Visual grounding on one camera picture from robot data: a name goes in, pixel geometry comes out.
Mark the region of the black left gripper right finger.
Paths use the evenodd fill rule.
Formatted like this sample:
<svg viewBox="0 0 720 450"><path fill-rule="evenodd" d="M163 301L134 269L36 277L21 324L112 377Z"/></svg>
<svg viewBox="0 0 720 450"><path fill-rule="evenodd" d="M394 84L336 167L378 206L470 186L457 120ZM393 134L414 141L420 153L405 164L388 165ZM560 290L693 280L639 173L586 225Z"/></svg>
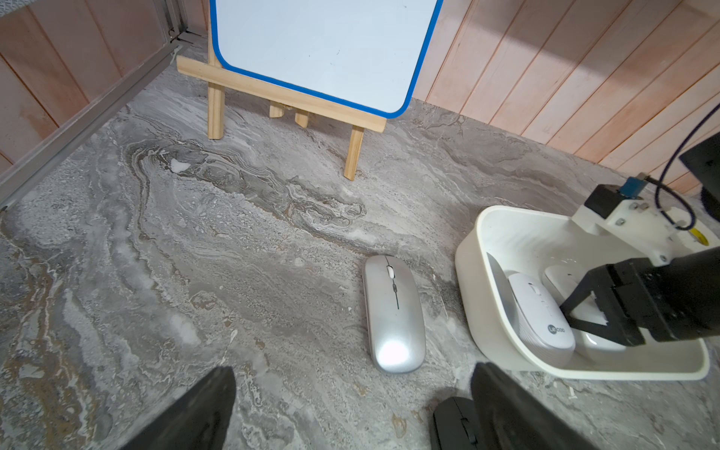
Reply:
<svg viewBox="0 0 720 450"><path fill-rule="evenodd" d="M594 449L493 363L478 363L471 380L481 449Z"/></svg>

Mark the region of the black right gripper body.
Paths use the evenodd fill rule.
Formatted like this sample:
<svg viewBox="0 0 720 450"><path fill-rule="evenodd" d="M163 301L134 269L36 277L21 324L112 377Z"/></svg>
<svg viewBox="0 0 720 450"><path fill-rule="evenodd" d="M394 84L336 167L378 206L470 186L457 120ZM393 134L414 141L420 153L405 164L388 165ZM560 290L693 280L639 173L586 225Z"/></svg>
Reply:
<svg viewBox="0 0 720 450"><path fill-rule="evenodd" d="M654 266L647 258L611 266L613 291L626 316L658 342L719 335L719 249Z"/></svg>

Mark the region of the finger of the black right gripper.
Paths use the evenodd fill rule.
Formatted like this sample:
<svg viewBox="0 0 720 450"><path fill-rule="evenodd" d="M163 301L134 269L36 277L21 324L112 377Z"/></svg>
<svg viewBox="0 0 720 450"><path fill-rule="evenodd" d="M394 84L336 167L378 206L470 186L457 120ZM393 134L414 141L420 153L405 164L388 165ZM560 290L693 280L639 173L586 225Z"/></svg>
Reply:
<svg viewBox="0 0 720 450"><path fill-rule="evenodd" d="M616 292L617 276L609 265L583 271L559 267L562 314L579 347L638 347L647 343Z"/></svg>

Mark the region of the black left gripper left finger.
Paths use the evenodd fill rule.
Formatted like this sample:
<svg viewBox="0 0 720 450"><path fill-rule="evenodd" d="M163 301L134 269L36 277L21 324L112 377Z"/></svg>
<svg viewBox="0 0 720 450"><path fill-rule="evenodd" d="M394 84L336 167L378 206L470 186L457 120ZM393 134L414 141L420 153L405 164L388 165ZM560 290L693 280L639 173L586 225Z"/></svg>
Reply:
<svg viewBox="0 0 720 450"><path fill-rule="evenodd" d="M221 449L236 401L236 375L215 367L154 421L126 449Z"/></svg>

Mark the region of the black computer mouse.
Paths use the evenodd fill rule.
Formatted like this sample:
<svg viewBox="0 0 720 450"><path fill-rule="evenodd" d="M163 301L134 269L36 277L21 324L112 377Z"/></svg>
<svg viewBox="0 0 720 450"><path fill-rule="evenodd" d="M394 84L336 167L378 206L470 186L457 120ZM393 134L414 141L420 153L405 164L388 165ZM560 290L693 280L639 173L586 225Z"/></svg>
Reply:
<svg viewBox="0 0 720 450"><path fill-rule="evenodd" d="M439 403L430 422L433 450L480 450L480 425L471 399L450 397Z"/></svg>

